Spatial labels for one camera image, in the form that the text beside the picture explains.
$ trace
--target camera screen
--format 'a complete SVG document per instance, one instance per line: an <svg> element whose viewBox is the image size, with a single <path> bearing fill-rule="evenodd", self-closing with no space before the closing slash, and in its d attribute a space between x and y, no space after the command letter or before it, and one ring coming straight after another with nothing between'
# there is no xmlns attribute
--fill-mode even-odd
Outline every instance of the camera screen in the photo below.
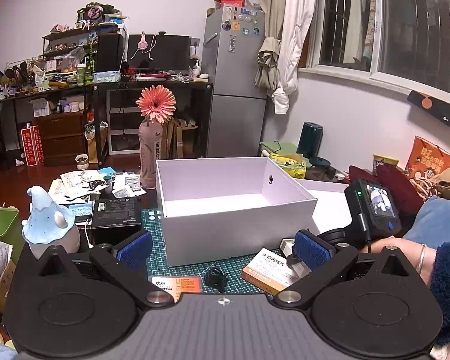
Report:
<svg viewBox="0 0 450 360"><path fill-rule="evenodd" d="M375 215L395 218L394 209L392 208L392 203L387 195L387 191L380 187L367 185L367 192L370 196Z"/></svg>

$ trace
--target blue gripper pad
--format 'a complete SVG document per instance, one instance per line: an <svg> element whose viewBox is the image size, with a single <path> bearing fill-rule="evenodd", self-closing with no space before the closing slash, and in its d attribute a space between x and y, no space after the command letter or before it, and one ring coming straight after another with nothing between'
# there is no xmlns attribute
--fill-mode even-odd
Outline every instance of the blue gripper pad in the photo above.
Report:
<svg viewBox="0 0 450 360"><path fill-rule="evenodd" d="M334 248L317 238L310 232L304 234L301 231L295 235L295 253L312 271L325 264L335 253Z"/></svg>
<svg viewBox="0 0 450 360"><path fill-rule="evenodd" d="M147 272L147 258L152 253L153 242L149 231L134 239L128 245L118 250L116 259L128 266L134 272Z"/></svg>

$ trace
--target refrigerator handle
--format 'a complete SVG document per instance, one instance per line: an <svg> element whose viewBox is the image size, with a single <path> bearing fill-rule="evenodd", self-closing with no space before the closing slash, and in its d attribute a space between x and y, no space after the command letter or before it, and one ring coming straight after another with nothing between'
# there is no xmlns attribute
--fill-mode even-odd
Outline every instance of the refrigerator handle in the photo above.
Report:
<svg viewBox="0 0 450 360"><path fill-rule="evenodd" d="M214 33L210 38L208 38L205 42L203 42L203 45L206 45L207 43L209 43L214 37L216 37L218 35L218 33Z"/></svg>

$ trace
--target pink flower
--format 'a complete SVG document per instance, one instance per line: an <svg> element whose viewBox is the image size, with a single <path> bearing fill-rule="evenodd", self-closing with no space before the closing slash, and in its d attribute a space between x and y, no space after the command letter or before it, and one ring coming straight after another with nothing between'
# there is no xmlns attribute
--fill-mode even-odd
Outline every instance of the pink flower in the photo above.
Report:
<svg viewBox="0 0 450 360"><path fill-rule="evenodd" d="M142 90L142 97L136 103L142 112L142 116L150 117L152 122L163 123L169 120L176 108L175 96L163 85L153 86Z"/></svg>

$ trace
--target person's hand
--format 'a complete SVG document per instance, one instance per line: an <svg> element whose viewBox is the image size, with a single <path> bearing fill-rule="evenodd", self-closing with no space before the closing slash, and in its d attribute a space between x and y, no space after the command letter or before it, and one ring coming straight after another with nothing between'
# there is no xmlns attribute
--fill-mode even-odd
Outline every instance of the person's hand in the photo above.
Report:
<svg viewBox="0 0 450 360"><path fill-rule="evenodd" d="M387 245L398 247L403 252L403 254L408 258L408 261L410 261L415 268L418 266L420 262L420 256L422 254L421 244L409 241L408 239L390 237L380 239L372 243L372 253L380 253L382 249ZM367 248L365 247L361 251L366 253ZM425 247L425 256L423 258L422 271L420 273L420 277L428 286L430 286L433 264L435 263L436 255L437 251L435 249Z"/></svg>

